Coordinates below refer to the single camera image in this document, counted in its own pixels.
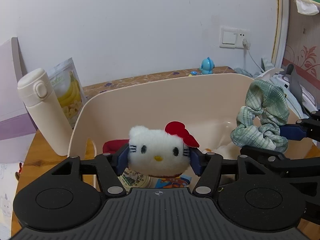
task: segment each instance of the electrical cable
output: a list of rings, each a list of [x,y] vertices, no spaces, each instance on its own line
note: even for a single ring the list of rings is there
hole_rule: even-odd
[[[252,61],[256,64],[256,66],[261,70],[261,72],[264,72],[264,70],[254,61],[253,57],[250,54],[250,44],[247,39],[243,39],[242,41],[243,47],[248,51],[250,58]]]

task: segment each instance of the blue toy figure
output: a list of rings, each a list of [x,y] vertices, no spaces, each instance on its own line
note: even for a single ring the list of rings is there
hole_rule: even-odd
[[[201,70],[201,73],[204,74],[212,74],[212,70],[214,69],[214,63],[213,61],[207,57],[202,61],[201,67],[199,70]]]

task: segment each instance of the banana chip bag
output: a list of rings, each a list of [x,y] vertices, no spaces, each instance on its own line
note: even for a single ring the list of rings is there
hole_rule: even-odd
[[[50,69],[47,74],[63,112],[74,128],[86,98],[72,58]]]

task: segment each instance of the colorful card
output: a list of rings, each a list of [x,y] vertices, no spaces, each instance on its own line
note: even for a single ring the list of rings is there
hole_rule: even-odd
[[[191,177],[187,175],[180,175],[176,178],[161,178],[156,182],[155,188],[178,188],[187,187],[191,182]]]

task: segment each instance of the ribbed black plate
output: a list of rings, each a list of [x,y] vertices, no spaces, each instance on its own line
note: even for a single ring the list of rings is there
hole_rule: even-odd
[[[296,228],[259,233],[225,219],[209,198],[188,188],[134,188],[123,198],[109,199],[88,223],[68,231],[46,233],[22,229],[14,240],[306,240]]]

